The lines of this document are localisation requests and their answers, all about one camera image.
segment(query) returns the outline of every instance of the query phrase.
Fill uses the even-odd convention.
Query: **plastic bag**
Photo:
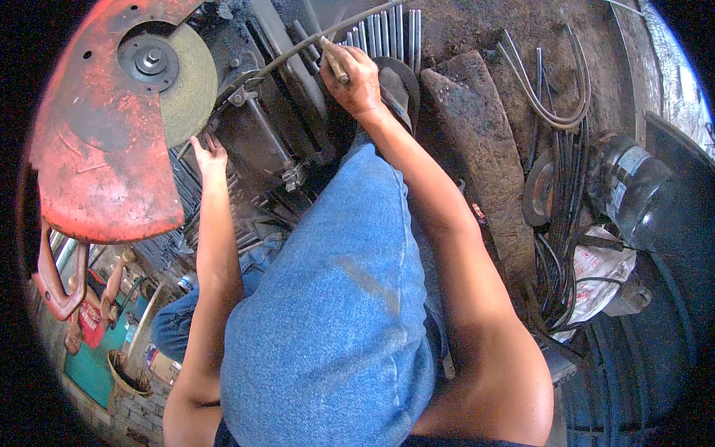
[[[591,227],[588,236],[600,237],[607,240],[617,240],[611,233],[602,227]],[[613,300],[618,292],[619,284],[602,280],[589,280],[578,283],[588,277],[611,278],[624,283],[636,267],[636,251],[624,248],[622,252],[608,248],[588,247],[577,245],[573,255],[573,269],[576,271],[576,306],[568,324],[587,321],[601,312]],[[564,315],[556,324],[560,324],[566,317]],[[567,330],[555,333],[552,338],[564,342],[573,337],[576,330]]]

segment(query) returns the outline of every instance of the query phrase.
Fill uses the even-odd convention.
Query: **cutting disc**
[[[175,147],[198,132],[216,101],[218,76],[206,44],[188,25],[179,25],[165,39],[179,59],[179,74],[159,93],[167,147]]]

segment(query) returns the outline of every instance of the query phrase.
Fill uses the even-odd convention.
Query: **saw handle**
[[[40,255],[37,258],[37,273],[32,274],[32,279],[52,315],[57,320],[65,321],[77,309],[87,291],[89,244],[80,242],[77,245],[77,269],[75,270],[77,289],[71,295],[67,295],[64,292],[62,279],[59,277],[57,266],[54,263],[54,255],[49,245],[49,231],[51,228],[44,217],[41,220]]]

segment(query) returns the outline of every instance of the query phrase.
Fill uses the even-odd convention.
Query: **right hand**
[[[204,139],[209,147],[205,150],[199,139],[196,137],[189,138],[191,145],[194,147],[196,162],[199,165],[199,171],[204,178],[215,175],[226,175],[226,164],[228,163],[228,154],[224,149],[223,144],[216,137],[216,134],[211,131],[204,132]]]
[[[322,63],[320,75],[337,102],[357,121],[373,110],[384,108],[380,98],[379,70],[375,62],[355,46],[340,46],[330,42],[326,45],[331,46],[335,58],[350,78],[349,84],[342,85],[335,78],[330,64],[327,61]]]

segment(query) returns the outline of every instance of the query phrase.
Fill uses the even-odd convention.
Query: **bolt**
[[[162,52],[156,48],[151,49],[149,51],[149,53],[147,54],[147,61],[149,61],[150,64],[156,64],[161,59],[162,59]]]

